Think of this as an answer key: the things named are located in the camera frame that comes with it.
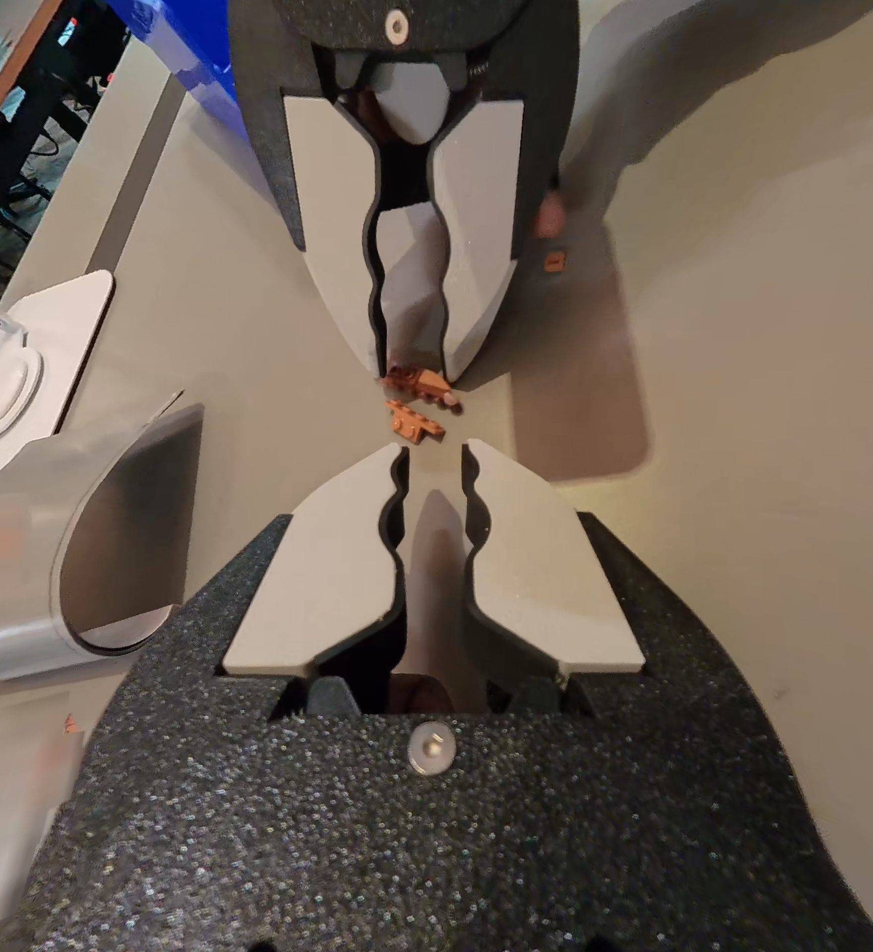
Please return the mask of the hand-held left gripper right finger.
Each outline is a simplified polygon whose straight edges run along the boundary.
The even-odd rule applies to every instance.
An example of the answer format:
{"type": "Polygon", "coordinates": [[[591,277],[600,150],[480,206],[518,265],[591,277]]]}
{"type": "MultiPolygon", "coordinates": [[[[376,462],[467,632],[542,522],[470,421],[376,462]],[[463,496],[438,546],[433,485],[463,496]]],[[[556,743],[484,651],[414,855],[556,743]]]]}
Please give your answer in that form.
{"type": "Polygon", "coordinates": [[[465,646],[491,683],[641,673],[644,654],[573,507],[488,443],[462,445],[465,646]]]}

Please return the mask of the blue plastic bin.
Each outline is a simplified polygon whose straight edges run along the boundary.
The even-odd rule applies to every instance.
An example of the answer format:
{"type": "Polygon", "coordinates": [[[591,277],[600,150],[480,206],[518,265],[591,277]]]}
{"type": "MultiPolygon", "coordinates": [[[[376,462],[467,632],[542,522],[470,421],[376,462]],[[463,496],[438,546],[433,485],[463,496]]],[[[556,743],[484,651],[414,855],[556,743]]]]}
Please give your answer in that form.
{"type": "Polygon", "coordinates": [[[227,1],[109,1],[108,6],[205,111],[248,139],[237,103],[227,1]]]}

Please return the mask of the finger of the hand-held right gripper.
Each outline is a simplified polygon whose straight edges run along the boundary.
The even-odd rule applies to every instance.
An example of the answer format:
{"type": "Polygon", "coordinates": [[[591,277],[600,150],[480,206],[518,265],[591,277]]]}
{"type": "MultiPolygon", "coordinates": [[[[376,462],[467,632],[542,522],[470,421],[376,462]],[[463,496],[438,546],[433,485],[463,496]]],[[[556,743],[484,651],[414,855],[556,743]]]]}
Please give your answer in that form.
{"type": "Polygon", "coordinates": [[[511,283],[522,102],[476,102],[437,139],[430,190],[448,239],[442,363],[457,380],[475,360],[511,283]]]}
{"type": "Polygon", "coordinates": [[[378,151],[362,125],[325,98],[286,96],[304,261],[335,326],[359,363],[381,375],[368,231],[378,204],[378,151]]]}

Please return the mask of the grey desk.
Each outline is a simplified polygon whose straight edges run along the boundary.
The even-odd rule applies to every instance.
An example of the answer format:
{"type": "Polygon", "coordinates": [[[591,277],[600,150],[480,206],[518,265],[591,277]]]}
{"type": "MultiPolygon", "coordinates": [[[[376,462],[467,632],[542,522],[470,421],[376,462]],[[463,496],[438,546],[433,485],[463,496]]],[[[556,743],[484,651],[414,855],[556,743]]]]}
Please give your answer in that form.
{"type": "Polygon", "coordinates": [[[132,41],[2,301],[115,275],[67,429],[204,404],[186,603],[137,658],[0,682],[0,950],[873,950],[873,2],[581,7],[566,231],[409,452],[432,779],[435,712],[214,671],[388,414],[249,146],[132,41]],[[472,438],[581,516],[643,674],[486,709],[472,438]]]}

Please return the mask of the orange clip plate brick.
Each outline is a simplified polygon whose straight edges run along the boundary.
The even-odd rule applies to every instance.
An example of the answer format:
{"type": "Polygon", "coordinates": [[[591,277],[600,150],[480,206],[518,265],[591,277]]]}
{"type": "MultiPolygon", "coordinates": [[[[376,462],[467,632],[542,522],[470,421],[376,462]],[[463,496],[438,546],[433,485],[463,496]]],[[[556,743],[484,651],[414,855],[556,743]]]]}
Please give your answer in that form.
{"type": "Polygon", "coordinates": [[[442,440],[445,435],[445,428],[439,422],[415,411],[403,401],[389,399],[384,406],[392,414],[391,426],[395,435],[415,446],[426,437],[442,440]]]}
{"type": "Polygon", "coordinates": [[[449,411],[462,411],[462,404],[449,383],[428,368],[394,365],[381,382],[410,400],[424,400],[449,411]]]}

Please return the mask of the brick instruction booklet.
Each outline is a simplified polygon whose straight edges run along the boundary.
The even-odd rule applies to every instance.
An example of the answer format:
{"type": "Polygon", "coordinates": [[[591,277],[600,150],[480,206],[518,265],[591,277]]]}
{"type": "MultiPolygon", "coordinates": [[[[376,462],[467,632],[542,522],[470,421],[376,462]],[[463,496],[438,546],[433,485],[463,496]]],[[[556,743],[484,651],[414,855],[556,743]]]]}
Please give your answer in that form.
{"type": "Polygon", "coordinates": [[[134,655],[181,605],[204,416],[174,394],[0,470],[0,681],[134,655]]]}

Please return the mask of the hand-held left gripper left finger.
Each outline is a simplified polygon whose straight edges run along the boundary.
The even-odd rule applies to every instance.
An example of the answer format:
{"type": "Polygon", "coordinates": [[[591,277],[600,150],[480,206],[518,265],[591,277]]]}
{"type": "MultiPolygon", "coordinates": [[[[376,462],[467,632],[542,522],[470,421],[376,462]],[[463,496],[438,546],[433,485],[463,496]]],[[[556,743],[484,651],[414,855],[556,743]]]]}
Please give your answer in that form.
{"type": "Polygon", "coordinates": [[[407,641],[408,448],[389,444],[293,511],[222,660],[230,675],[391,672],[407,641]]]}

